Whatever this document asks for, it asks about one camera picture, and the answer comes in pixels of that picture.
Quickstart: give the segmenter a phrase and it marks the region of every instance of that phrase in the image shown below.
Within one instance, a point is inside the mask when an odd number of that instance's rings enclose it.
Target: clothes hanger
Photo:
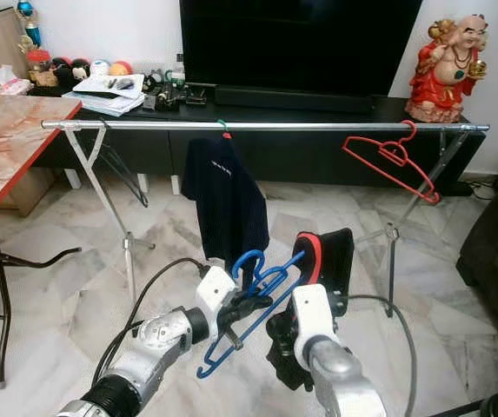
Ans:
[[[216,121],[223,126],[223,139],[227,139],[228,141],[230,141],[232,139],[232,136],[228,131],[228,125],[226,124],[226,122],[222,119],[217,119]]]
[[[262,267],[266,261],[266,258],[264,256],[264,253],[261,250],[250,250],[246,254],[242,255],[237,262],[235,262],[235,265],[231,269],[231,275],[232,279],[234,281],[238,280],[239,278],[239,269],[242,267],[242,265],[248,261],[250,258],[256,258],[257,259],[257,264],[255,267],[255,279],[248,289],[247,293],[244,295],[244,298],[248,299],[263,299],[263,298],[269,298],[269,304],[268,308],[260,314],[260,316],[240,335],[236,336],[237,338],[237,344],[230,345],[225,352],[223,352],[217,359],[212,359],[211,356],[214,354],[216,347],[220,343],[220,340],[225,334],[221,334],[220,337],[213,342],[206,354],[204,355],[204,363],[207,365],[207,368],[204,369],[203,367],[199,367],[196,370],[196,376],[200,379],[206,378],[210,374],[212,374],[218,367],[227,359],[229,358],[236,350],[239,350],[242,348],[242,343],[247,339],[251,333],[253,333],[256,328],[263,323],[263,321],[276,309],[277,306],[279,306],[283,300],[285,300],[291,292],[298,286],[301,285],[302,283],[305,282],[305,277],[304,275],[301,275],[298,279],[293,281],[291,285],[283,291],[283,293],[277,297],[274,301],[270,298],[271,294],[285,281],[288,279],[289,274],[287,272],[287,269],[295,265],[297,262],[299,262],[305,255],[305,251],[301,250],[298,252],[296,255],[294,255],[289,261],[287,261],[285,264],[278,266],[278,267],[272,267],[268,268],[265,271],[262,271]]]
[[[405,142],[408,142],[412,140],[415,135],[416,135],[416,125],[411,122],[410,120],[403,120],[402,123],[405,123],[411,127],[411,134],[409,136],[402,137],[399,141],[387,141],[387,142],[380,142],[376,141],[374,139],[370,139],[369,137],[362,137],[362,136],[347,136],[347,139],[345,139],[345,143],[342,145],[342,149],[350,154],[351,156],[355,157],[359,161],[363,162],[365,165],[368,167],[372,168],[379,174],[382,174],[386,178],[388,178],[390,181],[395,182],[396,184],[404,187],[408,191],[418,195],[421,197],[423,200],[431,203],[431,204],[436,204],[440,201],[440,195],[435,191],[434,184],[428,178],[428,175],[424,173],[424,171],[408,157],[408,152],[403,146]],[[358,155],[356,152],[351,150],[349,148],[349,143],[350,142],[367,142],[367,143],[372,143],[378,147],[378,153],[383,156],[384,158],[388,159],[398,167],[405,167],[405,166],[410,166],[412,167],[424,180],[426,185],[428,186],[427,190],[425,192],[421,192],[420,189],[414,189],[407,183],[403,182],[402,180],[395,178],[391,174],[388,174],[386,171],[383,169],[377,167],[374,165],[371,161],[367,160],[364,156]]]

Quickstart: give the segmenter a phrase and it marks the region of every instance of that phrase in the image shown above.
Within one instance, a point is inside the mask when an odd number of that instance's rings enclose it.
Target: red figurine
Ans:
[[[428,29],[434,39],[419,52],[419,63],[410,82],[413,92],[405,110],[423,122],[459,122],[461,93],[470,96],[486,75],[478,53],[486,46],[488,24],[483,15],[465,17],[459,24],[445,19]]]

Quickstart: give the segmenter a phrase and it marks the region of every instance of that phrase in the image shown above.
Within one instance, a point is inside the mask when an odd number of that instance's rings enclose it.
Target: red table edge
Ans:
[[[75,108],[65,117],[65,119],[73,118],[78,110],[81,109],[82,105],[83,103],[79,101],[76,104]],[[24,173],[30,168],[32,163],[40,156],[40,154],[44,152],[51,141],[53,141],[54,138],[59,135],[59,132],[61,132],[60,129],[54,129],[54,131],[50,133],[46,140],[43,141],[42,145],[30,156],[30,158],[21,166],[21,168],[13,175],[13,177],[9,181],[7,181],[7,183],[0,190],[0,201],[2,201],[2,199],[5,198],[7,194],[9,194],[13,186],[23,177]]]

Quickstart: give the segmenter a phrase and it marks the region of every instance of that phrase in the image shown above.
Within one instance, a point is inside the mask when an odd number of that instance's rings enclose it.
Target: marble table top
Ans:
[[[80,107],[69,98],[0,96],[0,201],[56,137],[41,121],[71,118]]]

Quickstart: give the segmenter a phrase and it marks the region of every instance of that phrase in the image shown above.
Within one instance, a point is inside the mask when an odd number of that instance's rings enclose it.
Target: tissue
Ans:
[[[1,96],[25,96],[32,89],[29,80],[18,78],[13,73],[12,65],[2,65],[0,68],[0,95]]]

